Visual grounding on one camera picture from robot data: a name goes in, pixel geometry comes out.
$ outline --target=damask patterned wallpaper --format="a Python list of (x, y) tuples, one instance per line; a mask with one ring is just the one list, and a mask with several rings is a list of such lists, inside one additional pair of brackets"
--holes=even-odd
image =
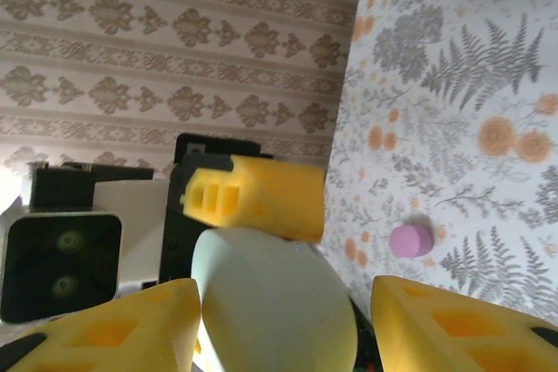
[(557, 51), (558, 0), (359, 0), (322, 250), (365, 313), (394, 274), (558, 324)]
[(164, 177), (184, 131), (327, 166), (357, 0), (0, 2), (6, 179), (33, 159)]

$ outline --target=yellow foam piece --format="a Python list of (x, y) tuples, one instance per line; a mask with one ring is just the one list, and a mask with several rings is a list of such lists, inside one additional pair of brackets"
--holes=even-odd
[(323, 235), (323, 171), (271, 159), (231, 156), (232, 172), (197, 169), (184, 214), (214, 227), (251, 227), (318, 243)]
[(371, 314), (385, 372), (558, 371), (531, 315), (393, 276), (374, 280)]
[(195, 281), (166, 282), (32, 329), (10, 372), (190, 372), (200, 317)]

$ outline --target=pink eraser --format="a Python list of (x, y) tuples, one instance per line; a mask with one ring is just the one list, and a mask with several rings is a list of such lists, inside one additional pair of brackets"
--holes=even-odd
[(396, 227), (390, 235), (390, 247), (397, 257), (424, 256), (434, 248), (434, 238), (426, 227)]

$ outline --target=wallpaper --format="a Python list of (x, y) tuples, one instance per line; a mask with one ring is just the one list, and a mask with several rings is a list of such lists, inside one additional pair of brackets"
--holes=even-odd
[(166, 177), (181, 132), (326, 167), (357, 0), (0, 0), (0, 211), (25, 163)]
[(322, 251), (365, 313), (394, 274), (558, 324), (557, 51), (558, 0), (359, 0)]

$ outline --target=camera lens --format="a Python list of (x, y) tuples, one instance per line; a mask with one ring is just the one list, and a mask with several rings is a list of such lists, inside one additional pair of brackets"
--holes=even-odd
[(63, 299), (72, 296), (78, 287), (78, 280), (73, 276), (62, 276), (52, 285), (52, 294), (55, 298)]
[(56, 244), (62, 253), (77, 253), (84, 246), (84, 235), (79, 231), (66, 231), (60, 234)]

